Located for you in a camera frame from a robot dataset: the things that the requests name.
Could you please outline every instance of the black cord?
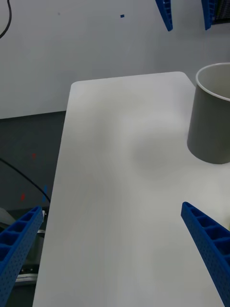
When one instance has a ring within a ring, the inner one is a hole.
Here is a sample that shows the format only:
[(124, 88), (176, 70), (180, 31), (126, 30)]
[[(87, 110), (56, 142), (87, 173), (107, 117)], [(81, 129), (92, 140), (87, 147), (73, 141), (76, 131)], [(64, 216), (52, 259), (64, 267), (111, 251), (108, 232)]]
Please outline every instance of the black cord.
[(5, 28), (5, 30), (0, 34), (0, 39), (2, 37), (4, 37), (4, 35), (6, 34), (6, 32), (8, 31), (10, 25), (11, 25), (11, 20), (12, 20), (12, 11), (11, 11), (11, 4), (10, 4), (10, 0), (7, 0), (7, 4), (8, 4), (8, 7), (9, 7), (9, 20), (8, 20), (8, 23), (7, 23), (7, 26)]
[(22, 175), (22, 177), (24, 177), (26, 180), (28, 180), (30, 183), (32, 183), (44, 196), (45, 198), (48, 200), (48, 202), (50, 203), (50, 198), (48, 197), (48, 195), (42, 191), (42, 189), (36, 185), (30, 178), (28, 178), (25, 174), (23, 174), (20, 170), (18, 170), (17, 168), (15, 168), (13, 165), (11, 165), (10, 163), (8, 163), (7, 161), (5, 161), (4, 159), (0, 158), (0, 161), (3, 162), (4, 164), (6, 164), (7, 166), (11, 167), (13, 170), (15, 170), (18, 174)]

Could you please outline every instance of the white tabletop surface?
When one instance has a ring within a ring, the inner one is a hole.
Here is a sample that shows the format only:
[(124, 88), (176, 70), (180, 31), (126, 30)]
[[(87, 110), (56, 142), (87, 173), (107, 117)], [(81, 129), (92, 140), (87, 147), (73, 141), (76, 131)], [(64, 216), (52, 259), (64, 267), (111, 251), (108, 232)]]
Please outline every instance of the white tabletop surface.
[(180, 217), (230, 221), (230, 165), (195, 158), (181, 72), (76, 82), (34, 307), (220, 307)]

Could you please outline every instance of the blue object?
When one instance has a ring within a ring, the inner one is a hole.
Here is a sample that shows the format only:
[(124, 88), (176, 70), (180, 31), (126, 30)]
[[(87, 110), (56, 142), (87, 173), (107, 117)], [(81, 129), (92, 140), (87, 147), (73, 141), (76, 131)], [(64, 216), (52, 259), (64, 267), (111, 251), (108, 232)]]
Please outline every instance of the blue object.
[[(44, 192), (47, 194), (47, 186), (44, 186)], [(42, 202), (46, 201), (45, 195), (42, 196)]]
[(188, 202), (183, 218), (224, 306), (230, 307), (230, 231)]
[(35, 207), (0, 233), (0, 307), (4, 307), (43, 222)]
[(209, 29), (212, 25), (215, 14), (215, 0), (201, 0), (203, 14), (205, 19), (205, 29)]
[(171, 31), (173, 29), (171, 0), (156, 0), (156, 3), (167, 30)]

